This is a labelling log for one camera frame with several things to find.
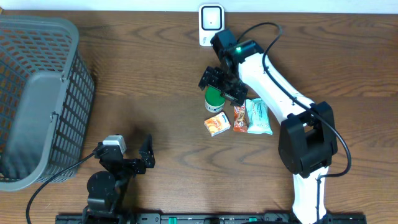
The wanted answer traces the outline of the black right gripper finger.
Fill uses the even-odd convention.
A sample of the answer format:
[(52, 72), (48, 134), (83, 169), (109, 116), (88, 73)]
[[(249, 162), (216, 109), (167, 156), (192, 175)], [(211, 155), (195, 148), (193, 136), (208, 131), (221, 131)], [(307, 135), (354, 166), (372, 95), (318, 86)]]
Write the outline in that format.
[(207, 67), (200, 79), (198, 87), (203, 91), (207, 86), (223, 91), (224, 73), (218, 67)]
[(221, 96), (231, 102), (233, 106), (242, 106), (245, 102), (248, 89), (243, 85), (227, 86), (221, 89)]

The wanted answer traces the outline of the green lid jar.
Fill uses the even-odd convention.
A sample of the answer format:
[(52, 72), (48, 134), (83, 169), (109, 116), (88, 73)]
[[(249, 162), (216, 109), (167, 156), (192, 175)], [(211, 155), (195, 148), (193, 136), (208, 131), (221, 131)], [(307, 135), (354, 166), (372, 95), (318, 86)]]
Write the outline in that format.
[(225, 99), (221, 92), (209, 86), (205, 92), (205, 108), (211, 113), (219, 113), (225, 104)]

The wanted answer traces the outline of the red chocolate bar wrapper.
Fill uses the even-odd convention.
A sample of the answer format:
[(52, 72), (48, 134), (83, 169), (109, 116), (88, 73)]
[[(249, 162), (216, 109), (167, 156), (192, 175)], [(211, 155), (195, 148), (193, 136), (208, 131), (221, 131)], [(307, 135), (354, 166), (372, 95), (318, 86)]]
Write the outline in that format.
[(234, 107), (233, 131), (239, 132), (239, 133), (246, 133), (248, 131), (248, 124), (246, 122), (245, 104), (243, 104), (242, 106)]

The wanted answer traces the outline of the light green tissue pack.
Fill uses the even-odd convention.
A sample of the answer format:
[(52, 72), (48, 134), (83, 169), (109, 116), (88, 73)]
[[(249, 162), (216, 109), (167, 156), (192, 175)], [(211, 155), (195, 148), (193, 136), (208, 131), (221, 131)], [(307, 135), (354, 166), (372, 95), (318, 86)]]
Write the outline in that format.
[(249, 134), (273, 135), (268, 117), (268, 108), (261, 98), (247, 99), (246, 111), (249, 119)]

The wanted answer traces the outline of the small orange box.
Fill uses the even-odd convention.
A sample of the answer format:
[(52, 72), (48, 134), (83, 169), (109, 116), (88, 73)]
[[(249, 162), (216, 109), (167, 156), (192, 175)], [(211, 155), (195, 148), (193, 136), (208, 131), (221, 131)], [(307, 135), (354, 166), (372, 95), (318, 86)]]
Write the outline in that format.
[(204, 125), (211, 136), (216, 136), (231, 127), (231, 124), (224, 112), (205, 120)]

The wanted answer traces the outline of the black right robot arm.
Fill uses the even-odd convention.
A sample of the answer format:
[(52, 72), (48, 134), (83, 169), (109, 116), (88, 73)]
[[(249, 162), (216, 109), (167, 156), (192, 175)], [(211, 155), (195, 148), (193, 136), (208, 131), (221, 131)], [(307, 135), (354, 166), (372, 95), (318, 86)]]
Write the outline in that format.
[(252, 89), (280, 124), (279, 156), (294, 179), (292, 211), (300, 223), (315, 223), (326, 215), (324, 185), (337, 142), (333, 110), (299, 93), (271, 64), (253, 40), (238, 42), (228, 29), (210, 40), (220, 67), (207, 67), (198, 86), (211, 86), (233, 105), (241, 106)]

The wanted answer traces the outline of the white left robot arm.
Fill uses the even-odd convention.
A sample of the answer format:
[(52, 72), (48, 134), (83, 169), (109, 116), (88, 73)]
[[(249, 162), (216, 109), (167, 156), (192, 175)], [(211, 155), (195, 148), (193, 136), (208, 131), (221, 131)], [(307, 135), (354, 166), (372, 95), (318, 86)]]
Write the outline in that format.
[(93, 155), (105, 168), (93, 174), (87, 183), (88, 205), (83, 223), (135, 223), (136, 216), (123, 208), (129, 182), (155, 166), (152, 136), (139, 149), (140, 158), (125, 159), (126, 143), (122, 135), (110, 135), (99, 142)]

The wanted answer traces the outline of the grey plastic basket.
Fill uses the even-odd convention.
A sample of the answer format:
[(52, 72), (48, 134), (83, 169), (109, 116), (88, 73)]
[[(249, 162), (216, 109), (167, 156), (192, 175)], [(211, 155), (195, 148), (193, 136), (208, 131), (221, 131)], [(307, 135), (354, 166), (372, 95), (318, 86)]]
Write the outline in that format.
[(1, 190), (75, 176), (95, 83), (61, 18), (1, 17)]

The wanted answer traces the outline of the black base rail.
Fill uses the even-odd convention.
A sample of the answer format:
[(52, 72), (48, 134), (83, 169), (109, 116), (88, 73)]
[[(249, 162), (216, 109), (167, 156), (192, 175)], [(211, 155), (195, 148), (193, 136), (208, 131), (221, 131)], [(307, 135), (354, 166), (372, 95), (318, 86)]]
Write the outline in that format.
[(120, 218), (100, 218), (88, 215), (57, 215), (56, 224), (73, 223), (130, 223), (130, 224), (254, 224), (254, 223), (298, 223), (292, 213), (264, 213), (250, 215), (161, 215), (159, 213), (137, 213), (129, 220)]

